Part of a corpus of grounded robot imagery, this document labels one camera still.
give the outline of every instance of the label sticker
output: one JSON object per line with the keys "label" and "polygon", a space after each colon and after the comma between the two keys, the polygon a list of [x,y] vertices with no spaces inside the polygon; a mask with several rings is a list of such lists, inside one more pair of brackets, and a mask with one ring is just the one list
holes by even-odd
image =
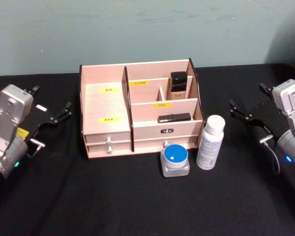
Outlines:
{"label": "label sticker", "polygon": [[161,134],[170,134],[173,133],[174,129],[162,129]]}
{"label": "label sticker", "polygon": [[21,139],[25,139],[27,137],[27,135],[29,134],[29,132],[27,130],[18,128],[18,130],[16,131],[16,135],[19,136]]}
{"label": "label sticker", "polygon": [[165,108],[165,107],[173,107],[173,103],[156,103],[156,104],[152,104],[153,108]]}
{"label": "label sticker", "polygon": [[111,122],[119,122],[120,117],[106,117],[106,118],[100,118],[97,120],[98,123],[111,123]]}
{"label": "label sticker", "polygon": [[119,91],[119,87],[115,87],[115,88],[100,88],[98,90],[99,93],[105,93],[105,92],[118,92]]}
{"label": "label sticker", "polygon": [[129,82],[129,86],[144,86],[144,85],[149,85],[149,81]]}

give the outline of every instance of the drawer knob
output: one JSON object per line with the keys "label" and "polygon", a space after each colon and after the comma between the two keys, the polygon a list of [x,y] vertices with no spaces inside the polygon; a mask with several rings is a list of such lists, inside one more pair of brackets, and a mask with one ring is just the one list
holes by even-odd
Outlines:
{"label": "drawer knob", "polygon": [[110,139],[110,137],[107,138],[106,144],[108,145],[112,144],[112,140]]}
{"label": "drawer knob", "polygon": [[107,149],[107,153],[112,153],[112,152],[113,152],[113,148],[112,148],[112,146],[109,146]]}
{"label": "drawer knob", "polygon": [[167,147],[169,145],[169,143],[167,141],[164,142],[163,146]]}

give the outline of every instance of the table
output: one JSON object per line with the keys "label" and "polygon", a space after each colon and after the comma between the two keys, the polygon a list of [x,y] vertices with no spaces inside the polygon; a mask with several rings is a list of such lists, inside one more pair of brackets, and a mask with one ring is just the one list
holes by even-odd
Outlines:
{"label": "table", "polygon": [[79,74],[0,77],[40,85],[35,98],[53,112],[72,101],[71,120],[46,129],[34,159],[0,183],[0,235],[295,235],[295,193],[271,172],[265,150],[228,101],[247,108],[264,96],[258,84],[295,79],[283,64],[197,68],[204,114],[222,115],[225,138],[215,168],[199,169],[189,152],[190,174],[164,178],[159,154],[87,160],[80,135]]}

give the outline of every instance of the white cable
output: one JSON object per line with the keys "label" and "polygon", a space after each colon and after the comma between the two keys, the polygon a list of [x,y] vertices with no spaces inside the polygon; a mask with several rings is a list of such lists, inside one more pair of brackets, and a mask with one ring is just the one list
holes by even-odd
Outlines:
{"label": "white cable", "polygon": [[274,155],[275,157],[275,160],[276,160],[276,165],[277,165],[277,171],[275,171],[274,169],[274,163],[272,162],[272,169],[273,169],[273,172],[275,174],[280,174],[280,171],[281,171],[281,168],[280,168],[280,162],[279,162],[279,159],[277,158],[275,152],[269,147],[269,145],[267,144],[267,142],[263,142],[263,144],[272,152],[272,154]]}

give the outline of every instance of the wooden cosmetic organizer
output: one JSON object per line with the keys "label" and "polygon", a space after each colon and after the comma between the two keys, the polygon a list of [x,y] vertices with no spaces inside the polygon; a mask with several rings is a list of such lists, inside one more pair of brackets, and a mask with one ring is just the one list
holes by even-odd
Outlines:
{"label": "wooden cosmetic organizer", "polygon": [[[166,100],[175,71],[188,75],[185,99]],[[199,146],[204,119],[191,59],[81,65],[80,75],[81,127],[89,158],[159,152],[166,142]],[[158,123],[159,116],[180,113],[192,119]]]}

